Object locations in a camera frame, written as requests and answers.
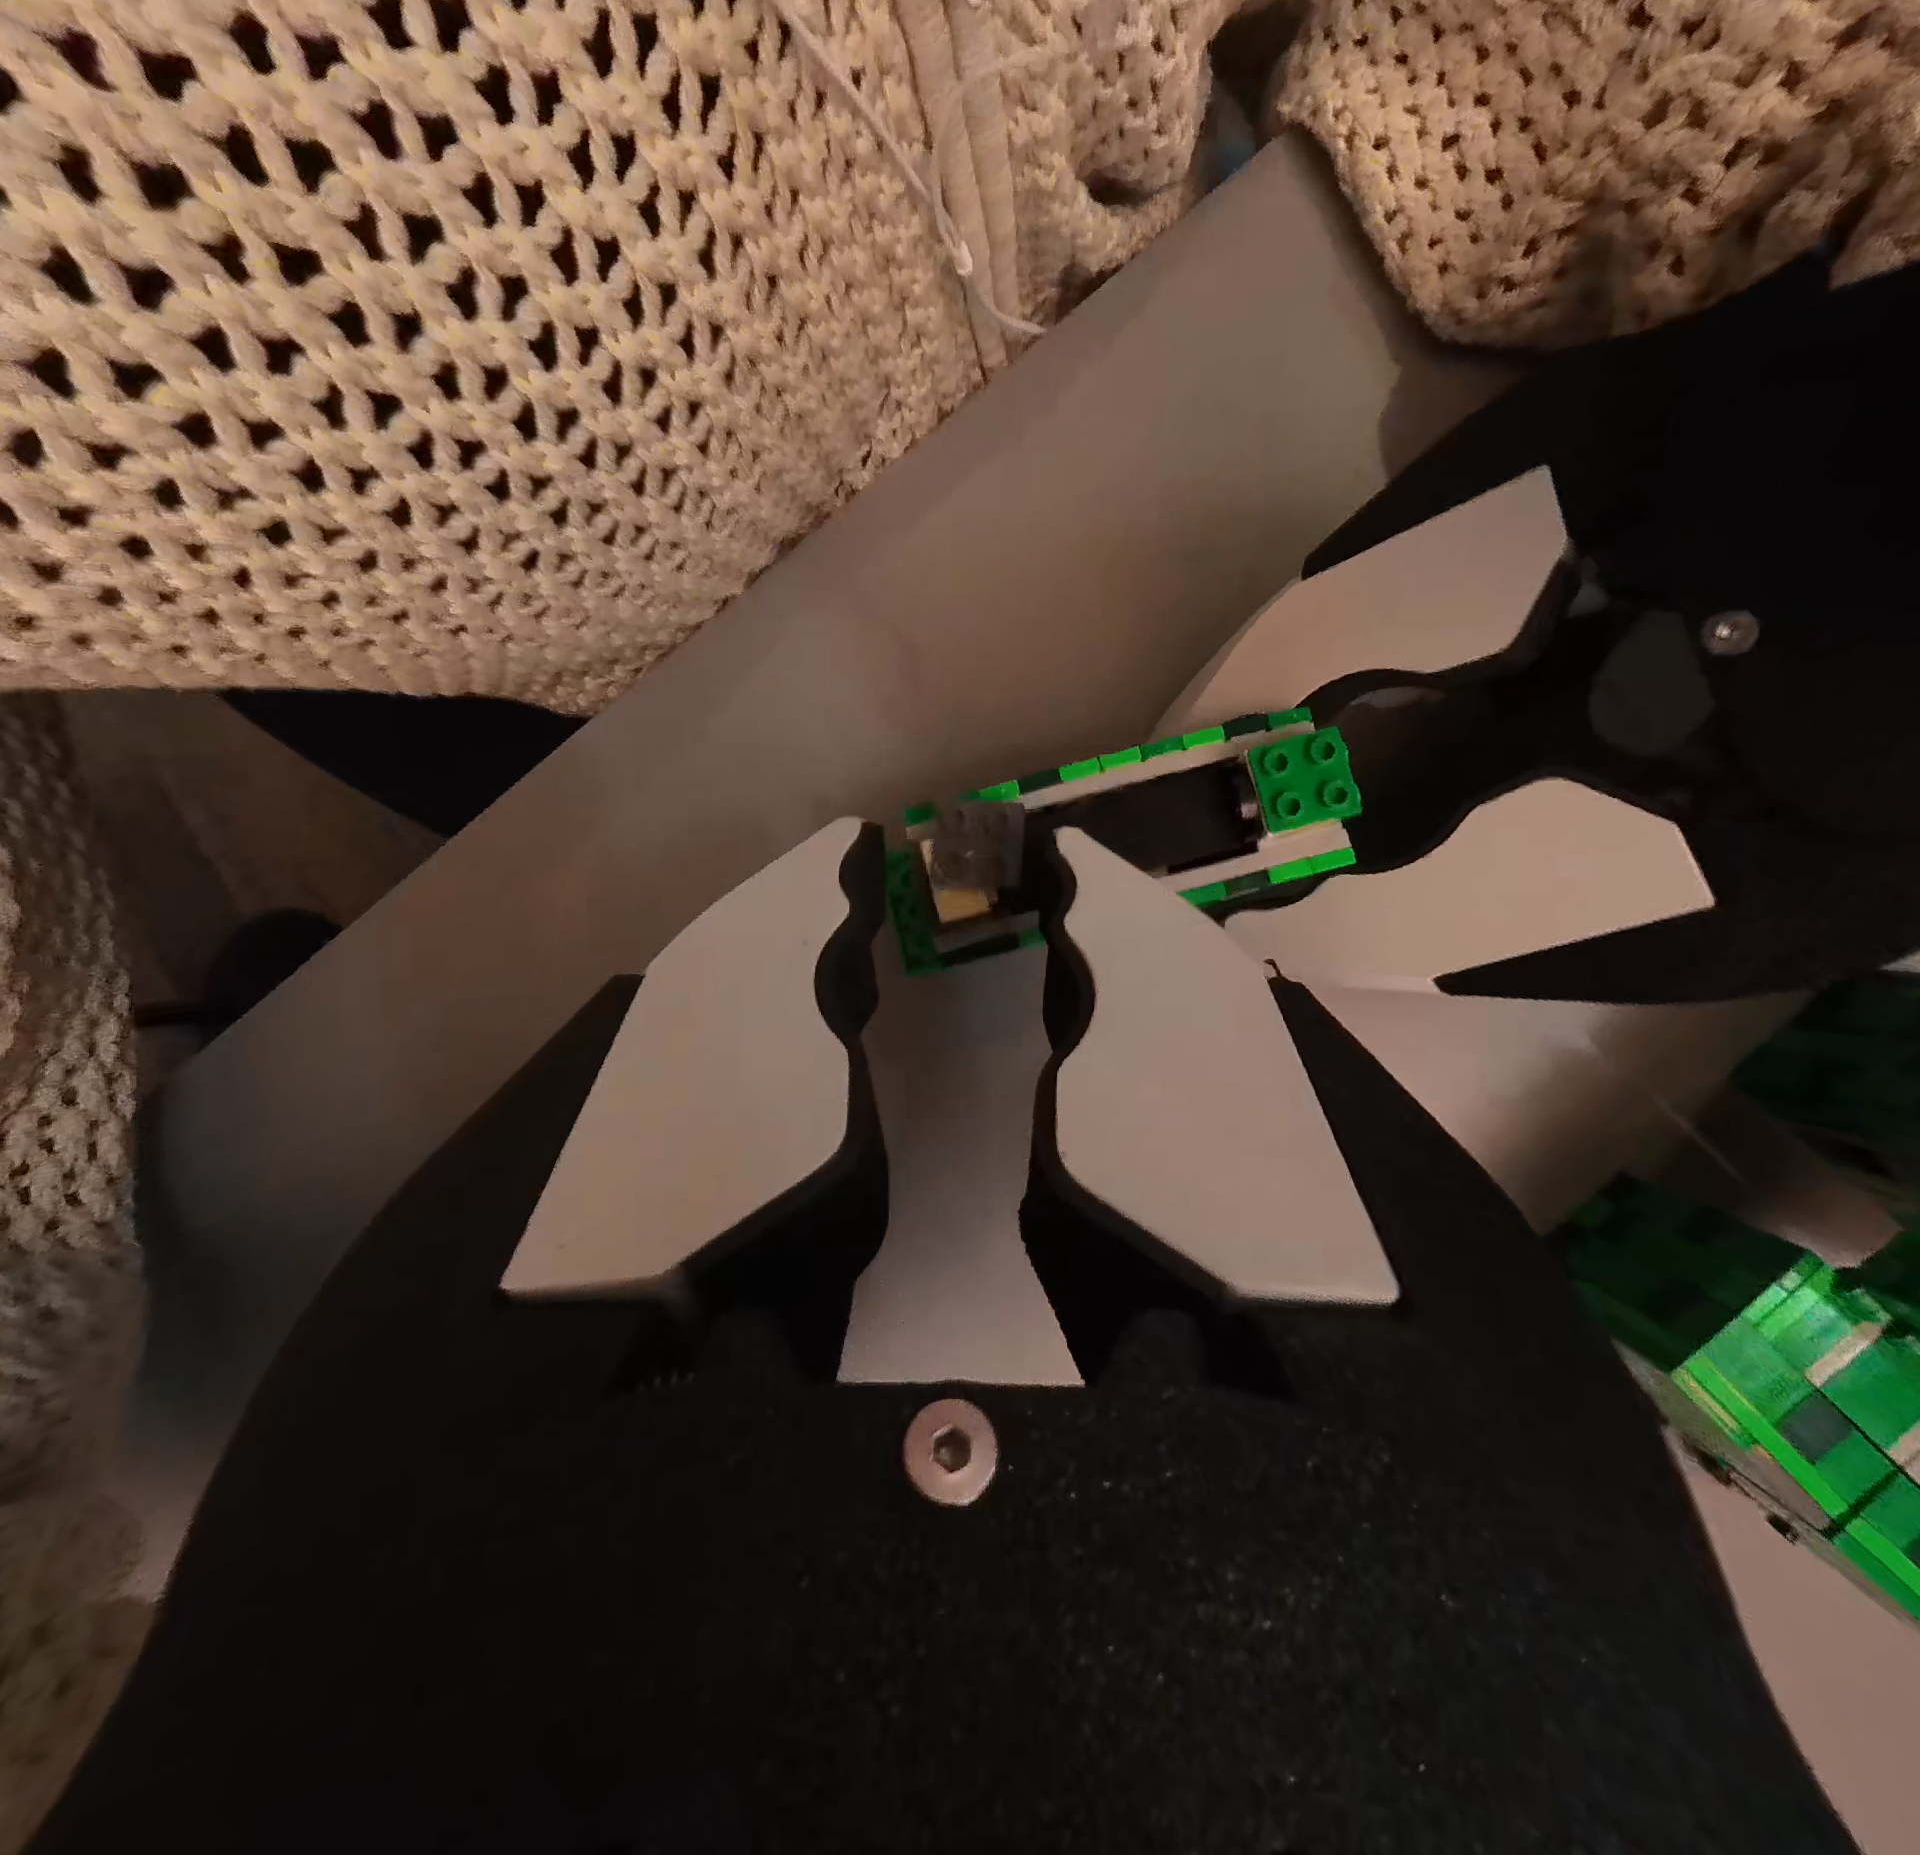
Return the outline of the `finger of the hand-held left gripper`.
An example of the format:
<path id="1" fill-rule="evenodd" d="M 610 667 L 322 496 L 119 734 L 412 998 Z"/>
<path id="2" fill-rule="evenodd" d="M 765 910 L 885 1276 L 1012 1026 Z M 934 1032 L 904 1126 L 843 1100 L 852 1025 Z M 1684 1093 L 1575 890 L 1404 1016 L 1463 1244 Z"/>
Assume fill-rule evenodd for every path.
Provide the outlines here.
<path id="1" fill-rule="evenodd" d="M 1308 707 L 1327 723 L 1379 691 L 1435 688 L 1506 658 L 1569 544 L 1548 466 L 1508 476 L 1318 574 L 1298 574 L 1229 638 L 1150 733 Z"/>
<path id="2" fill-rule="evenodd" d="M 1435 988 L 1443 976 L 1713 910 L 1674 822 L 1547 777 L 1475 806 L 1417 858 L 1344 872 L 1224 929 L 1283 978 Z"/>

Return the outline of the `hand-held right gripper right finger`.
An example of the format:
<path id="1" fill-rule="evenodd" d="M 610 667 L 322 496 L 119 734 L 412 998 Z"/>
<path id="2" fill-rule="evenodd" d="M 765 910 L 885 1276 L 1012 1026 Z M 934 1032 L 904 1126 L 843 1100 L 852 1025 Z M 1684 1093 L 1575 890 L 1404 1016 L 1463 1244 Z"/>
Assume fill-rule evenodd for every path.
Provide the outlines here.
<path id="1" fill-rule="evenodd" d="M 1082 828 L 1058 828 L 1048 862 L 1034 1111 L 1048 1185 L 1199 1291 L 1399 1300 L 1260 961 Z"/>

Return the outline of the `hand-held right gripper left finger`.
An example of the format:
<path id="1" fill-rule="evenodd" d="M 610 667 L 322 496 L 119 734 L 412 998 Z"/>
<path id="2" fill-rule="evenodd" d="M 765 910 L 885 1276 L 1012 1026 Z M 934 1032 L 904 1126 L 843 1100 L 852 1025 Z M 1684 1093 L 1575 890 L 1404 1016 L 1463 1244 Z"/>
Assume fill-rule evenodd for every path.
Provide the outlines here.
<path id="1" fill-rule="evenodd" d="M 883 830 L 838 816 L 685 923 L 638 978 L 500 1291 L 664 1291 L 854 1159 L 883 916 Z"/>

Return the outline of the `hollow green lego block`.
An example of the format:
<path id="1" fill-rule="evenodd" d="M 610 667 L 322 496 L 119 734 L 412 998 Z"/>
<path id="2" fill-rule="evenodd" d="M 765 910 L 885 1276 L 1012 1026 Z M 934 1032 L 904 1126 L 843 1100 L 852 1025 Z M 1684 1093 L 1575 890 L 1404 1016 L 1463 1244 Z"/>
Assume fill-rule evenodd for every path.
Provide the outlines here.
<path id="1" fill-rule="evenodd" d="M 1351 867 L 1361 812 L 1346 739 L 1305 707 L 921 802 L 885 847 L 898 958 L 931 976 L 1034 947 L 1044 843 L 1064 828 L 1219 916 Z"/>

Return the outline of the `large green lego assembly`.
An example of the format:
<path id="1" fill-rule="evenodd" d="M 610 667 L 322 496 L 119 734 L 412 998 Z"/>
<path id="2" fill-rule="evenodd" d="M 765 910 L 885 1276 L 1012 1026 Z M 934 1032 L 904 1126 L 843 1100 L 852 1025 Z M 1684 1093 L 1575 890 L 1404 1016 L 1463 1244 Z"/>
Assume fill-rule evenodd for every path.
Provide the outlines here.
<path id="1" fill-rule="evenodd" d="M 1693 1460 L 1913 1622 L 1916 958 L 1821 988 L 1552 1248 Z"/>

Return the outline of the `beige knit sweater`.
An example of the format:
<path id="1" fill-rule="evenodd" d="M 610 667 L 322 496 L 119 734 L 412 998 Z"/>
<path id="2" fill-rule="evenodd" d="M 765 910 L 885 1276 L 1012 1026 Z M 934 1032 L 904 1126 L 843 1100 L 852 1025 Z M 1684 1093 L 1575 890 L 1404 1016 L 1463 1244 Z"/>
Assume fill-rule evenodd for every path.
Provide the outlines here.
<path id="1" fill-rule="evenodd" d="M 54 691 L 589 713 L 1191 203 L 1258 0 L 4 0 L 4 1806 L 136 1641 Z"/>

